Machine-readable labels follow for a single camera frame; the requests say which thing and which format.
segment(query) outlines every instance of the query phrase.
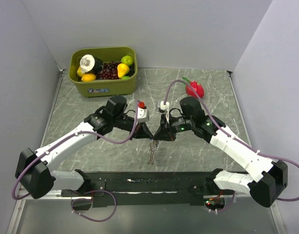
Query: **gray marble countertop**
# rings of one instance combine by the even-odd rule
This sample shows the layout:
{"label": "gray marble countertop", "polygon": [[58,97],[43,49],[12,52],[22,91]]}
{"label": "gray marble countertop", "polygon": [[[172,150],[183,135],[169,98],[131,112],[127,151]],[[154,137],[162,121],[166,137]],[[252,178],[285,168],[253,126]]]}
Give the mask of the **gray marble countertop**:
{"label": "gray marble countertop", "polygon": [[[246,141],[243,122],[226,71],[192,69],[140,68],[137,86],[133,94],[125,96],[128,109],[134,109],[135,100],[144,101],[150,111],[147,123],[153,134],[159,127],[160,113],[155,111],[157,101],[163,100],[170,83],[187,77],[202,84],[203,100],[211,113],[225,122],[240,138]],[[168,101],[171,108],[180,108],[179,101],[187,97],[183,84],[176,83],[170,91]],[[47,130],[44,145],[50,144],[73,130],[83,119],[106,104],[109,97],[85,98],[79,94],[68,77],[64,77]],[[123,140],[128,132],[115,129],[106,136]],[[177,134],[175,142],[160,142],[155,162],[149,165],[149,143],[147,139],[133,139],[122,145],[111,144],[103,139],[70,155],[59,166],[59,170],[71,171],[212,171],[222,168],[228,171],[243,171],[221,150],[197,138],[193,132]]]}

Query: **small red object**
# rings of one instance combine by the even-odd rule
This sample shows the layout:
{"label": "small red object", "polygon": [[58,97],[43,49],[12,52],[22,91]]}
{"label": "small red object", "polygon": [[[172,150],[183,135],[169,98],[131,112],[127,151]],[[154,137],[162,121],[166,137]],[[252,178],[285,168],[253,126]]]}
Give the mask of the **small red object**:
{"label": "small red object", "polygon": [[144,108],[145,108],[145,104],[144,104],[144,102],[143,102],[143,101],[142,101],[142,102],[139,102],[138,106],[139,106],[140,108],[142,108],[142,109],[144,109]]}
{"label": "small red object", "polygon": [[[201,84],[197,83],[196,81],[191,81],[189,84],[193,87],[200,98],[205,95],[205,91]],[[189,86],[185,86],[185,91],[188,95],[197,98]]]}

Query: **olive green plastic bin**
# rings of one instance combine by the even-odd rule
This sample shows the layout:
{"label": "olive green plastic bin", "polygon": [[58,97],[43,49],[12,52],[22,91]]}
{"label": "olive green plastic bin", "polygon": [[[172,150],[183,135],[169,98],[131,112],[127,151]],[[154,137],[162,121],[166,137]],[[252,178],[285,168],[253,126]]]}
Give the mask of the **olive green plastic bin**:
{"label": "olive green plastic bin", "polygon": [[[129,79],[115,80],[94,80],[91,82],[82,82],[76,72],[79,67],[80,59],[84,55],[93,55],[101,59],[103,62],[120,61],[125,55],[130,55],[134,60],[134,75]],[[135,51],[129,47],[106,47],[106,48],[91,48],[76,51],[71,60],[69,77],[80,92],[86,98],[125,95],[132,94],[136,86],[136,74],[138,72]]]}

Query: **red grapes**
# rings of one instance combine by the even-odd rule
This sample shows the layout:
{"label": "red grapes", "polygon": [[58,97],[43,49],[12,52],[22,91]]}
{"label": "red grapes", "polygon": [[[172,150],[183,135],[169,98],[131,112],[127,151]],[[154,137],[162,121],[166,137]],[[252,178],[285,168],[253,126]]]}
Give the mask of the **red grapes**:
{"label": "red grapes", "polygon": [[119,64],[119,61],[105,63],[102,71],[100,71],[98,74],[99,79],[119,79],[117,72],[117,66]]}

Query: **red clip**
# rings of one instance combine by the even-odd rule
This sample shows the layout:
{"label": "red clip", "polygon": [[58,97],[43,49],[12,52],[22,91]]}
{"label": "red clip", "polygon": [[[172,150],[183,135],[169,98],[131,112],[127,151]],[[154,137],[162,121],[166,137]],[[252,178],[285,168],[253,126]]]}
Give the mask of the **red clip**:
{"label": "red clip", "polygon": [[141,109],[144,109],[145,108],[145,104],[144,102],[139,102],[138,106],[141,108]]}

